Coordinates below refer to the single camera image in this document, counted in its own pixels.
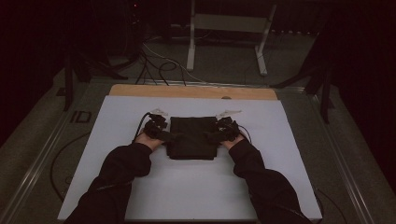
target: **gray floor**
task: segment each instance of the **gray floor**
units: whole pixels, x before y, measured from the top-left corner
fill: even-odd
[[[254,45],[250,40],[211,45],[203,42],[196,50],[195,69],[191,73],[194,77],[185,73],[185,79],[189,85],[197,84],[197,79],[200,79],[207,83],[218,83],[216,85],[226,83],[265,88],[296,75],[314,40],[310,36],[270,34],[264,50],[268,77],[259,75]],[[185,66],[188,50],[186,38],[177,38],[166,44],[161,39],[155,39],[147,45],[152,51]],[[146,47],[144,50],[153,55]],[[164,59],[150,59],[157,65],[167,62]],[[134,83],[141,68],[142,64],[136,63],[122,71],[122,75],[130,78],[124,82]],[[158,70],[153,67],[149,70],[156,82],[163,84],[159,80]],[[172,84],[182,84],[179,69],[163,72],[163,75],[167,80],[172,80]],[[146,78],[147,83],[154,84],[149,75]],[[55,96],[56,91],[63,86],[61,73],[55,78],[54,87],[2,146],[0,211],[15,215],[7,216],[13,223],[59,223],[56,217],[62,202],[50,185],[51,162],[63,146],[92,129],[101,103],[114,83],[118,81],[97,76],[90,84],[78,85],[76,101],[70,111],[90,111],[92,120],[88,123],[70,123],[71,113],[63,112],[64,98]],[[325,193],[317,191],[324,209],[321,223],[345,223],[342,215],[346,217],[347,223],[395,223],[395,195],[380,173],[337,89],[332,88],[333,108],[329,110],[331,123],[326,125],[318,117],[316,97],[302,92],[300,87],[305,83],[306,80],[294,83],[290,88],[277,91],[277,95],[285,107],[311,182],[314,188]],[[65,121],[64,126],[60,125],[62,121]],[[87,140],[88,136],[73,142],[55,162],[54,181],[63,196]],[[42,150],[49,153],[43,156],[40,154]],[[45,162],[42,166],[31,166],[37,164],[35,158],[39,154]],[[13,195],[23,183],[25,174],[29,174],[30,168],[37,168],[37,175],[27,176],[33,180],[31,188],[25,189],[24,197],[17,195],[14,199],[19,201],[15,203]],[[19,206],[10,210],[7,207],[9,202]]]

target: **black sleeve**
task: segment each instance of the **black sleeve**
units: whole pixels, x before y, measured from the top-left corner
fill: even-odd
[[[312,223],[302,214],[288,179],[265,169],[262,154],[248,140],[240,141],[229,152],[235,162],[233,172],[246,180],[250,200],[262,224]]]
[[[139,143],[112,150],[99,176],[92,181],[65,223],[123,223],[131,194],[131,185],[125,183],[132,183],[136,176],[149,174],[151,152],[149,147]],[[98,190],[112,185],[117,187]]]

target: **white surface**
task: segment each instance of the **white surface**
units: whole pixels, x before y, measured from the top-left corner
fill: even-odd
[[[215,116],[224,110],[242,110],[232,116],[248,129],[268,169],[282,173],[294,186],[303,213],[320,218],[310,181],[279,101],[213,100],[107,96],[59,219],[66,219],[99,174],[112,149],[128,145],[142,116],[155,108],[170,117]],[[150,155],[148,176],[133,183],[128,220],[247,220],[256,219],[243,179],[233,174],[233,161],[220,147],[213,161],[173,161],[164,147]]]

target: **black jacket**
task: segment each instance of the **black jacket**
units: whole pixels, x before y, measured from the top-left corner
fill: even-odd
[[[111,151],[65,223],[123,223],[131,194],[129,183],[136,176],[149,174],[150,153],[151,149],[139,143]],[[247,181],[250,200],[262,224],[311,223],[302,217],[289,181],[281,173],[265,169],[259,150],[243,140],[230,149],[230,155],[235,162],[233,172]]]

